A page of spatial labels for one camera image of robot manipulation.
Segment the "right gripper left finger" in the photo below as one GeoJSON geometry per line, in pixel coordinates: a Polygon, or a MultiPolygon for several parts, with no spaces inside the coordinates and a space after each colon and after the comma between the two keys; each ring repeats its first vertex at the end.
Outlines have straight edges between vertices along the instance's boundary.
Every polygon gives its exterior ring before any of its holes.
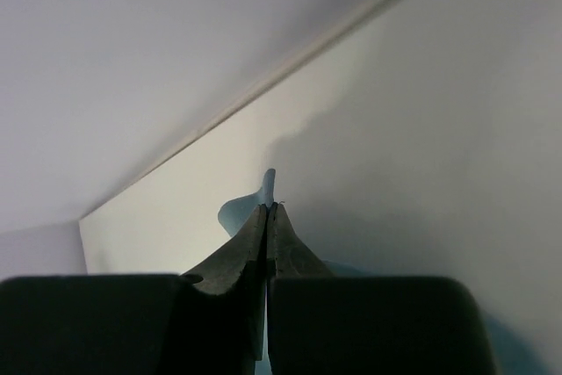
{"type": "Polygon", "coordinates": [[[258,206],[183,274],[3,281],[2,373],[253,373],[263,355],[267,217],[258,206]]]}

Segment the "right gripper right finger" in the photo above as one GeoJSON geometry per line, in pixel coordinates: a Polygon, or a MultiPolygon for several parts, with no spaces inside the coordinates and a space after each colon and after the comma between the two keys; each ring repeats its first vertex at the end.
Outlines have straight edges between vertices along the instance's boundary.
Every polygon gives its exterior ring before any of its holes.
{"type": "Polygon", "coordinates": [[[266,236],[273,373],[498,373],[479,307],[458,281],[337,277],[278,203],[266,236]]]}

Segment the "teal t shirt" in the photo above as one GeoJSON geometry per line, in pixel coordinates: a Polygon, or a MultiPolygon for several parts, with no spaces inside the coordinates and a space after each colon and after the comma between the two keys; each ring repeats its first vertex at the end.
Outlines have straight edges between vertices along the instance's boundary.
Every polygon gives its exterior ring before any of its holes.
{"type": "MultiPolygon", "coordinates": [[[[265,204],[270,207],[274,201],[275,169],[267,169],[263,174],[261,187],[254,193],[228,200],[218,211],[218,221],[230,237],[234,237],[249,218],[253,210],[265,204]]],[[[370,273],[344,263],[324,260],[323,263],[337,277],[368,277],[370,273]]]]}

